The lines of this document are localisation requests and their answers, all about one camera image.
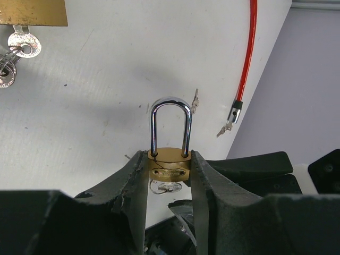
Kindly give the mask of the small brass padlock long shackle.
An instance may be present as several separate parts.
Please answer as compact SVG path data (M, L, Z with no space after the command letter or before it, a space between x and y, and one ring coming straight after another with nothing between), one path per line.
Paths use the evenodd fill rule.
M184 132L181 148L157 146L157 112L166 105L174 105L184 112ZM189 150L192 127L191 106L177 97L161 98L154 102L150 112L150 150L148 151L149 178L165 183L184 182L189 179L191 151Z

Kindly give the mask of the silver key pair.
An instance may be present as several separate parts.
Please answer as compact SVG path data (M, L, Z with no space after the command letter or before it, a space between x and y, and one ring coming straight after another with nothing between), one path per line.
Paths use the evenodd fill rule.
M153 194L157 195L175 193L182 190L182 184L179 182L160 182L156 180L150 180L149 189Z

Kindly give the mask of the red cable lock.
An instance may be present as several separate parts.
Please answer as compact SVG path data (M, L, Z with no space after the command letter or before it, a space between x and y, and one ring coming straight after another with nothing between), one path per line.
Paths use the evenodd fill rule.
M251 0L250 1L250 24L249 24L248 43L247 43L247 48L246 48L244 65L243 65L241 78L239 82L239 87L238 87L237 94L236 94L234 103L231 107L228 120L227 120L227 124L230 126L238 122L240 113L242 111L242 106L243 106L242 99L243 99L245 86L247 83L247 78L249 74L249 69L250 69L252 54L253 54L253 49L254 49L254 41L256 37L257 16L258 16L258 1Z

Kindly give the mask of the large brass padlock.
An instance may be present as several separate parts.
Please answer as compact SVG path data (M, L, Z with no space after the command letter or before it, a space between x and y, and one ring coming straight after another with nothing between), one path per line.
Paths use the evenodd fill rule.
M68 26L64 0L1 0L1 25Z

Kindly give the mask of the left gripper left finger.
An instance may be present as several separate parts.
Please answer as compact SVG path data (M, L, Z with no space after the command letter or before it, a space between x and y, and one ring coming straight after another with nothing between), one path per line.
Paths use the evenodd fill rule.
M70 197L59 190L1 192L1 254L143 254L148 155Z

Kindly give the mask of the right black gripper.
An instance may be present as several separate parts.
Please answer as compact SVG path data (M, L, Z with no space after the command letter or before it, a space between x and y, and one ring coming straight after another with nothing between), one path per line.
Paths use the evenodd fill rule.
M239 186L261 197L272 193L302 193L292 174L242 182ZM174 216L146 230L144 253L196 254L192 200L177 200L169 203L168 208Z

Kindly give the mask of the silver key bunch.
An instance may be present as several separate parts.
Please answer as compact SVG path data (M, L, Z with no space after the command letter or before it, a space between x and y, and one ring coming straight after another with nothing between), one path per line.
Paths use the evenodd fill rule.
M223 135L226 131L231 131L233 128L233 123L227 121L226 124L221 128L221 130L217 133L216 137Z
M10 87L17 76L17 63L22 58L33 58L40 54L42 45L27 25L13 25L14 32L9 36L9 51L1 55L1 89Z

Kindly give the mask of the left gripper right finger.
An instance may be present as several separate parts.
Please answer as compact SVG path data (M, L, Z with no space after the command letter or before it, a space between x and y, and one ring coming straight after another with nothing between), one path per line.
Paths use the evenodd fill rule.
M339 195L260 197L196 151L190 171L197 254L339 254Z

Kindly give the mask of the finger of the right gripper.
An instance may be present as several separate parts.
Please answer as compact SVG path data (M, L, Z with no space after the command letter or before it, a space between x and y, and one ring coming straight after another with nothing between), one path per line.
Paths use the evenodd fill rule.
M293 166L284 151L243 158L209 160L207 163L235 183L262 180L293 172Z

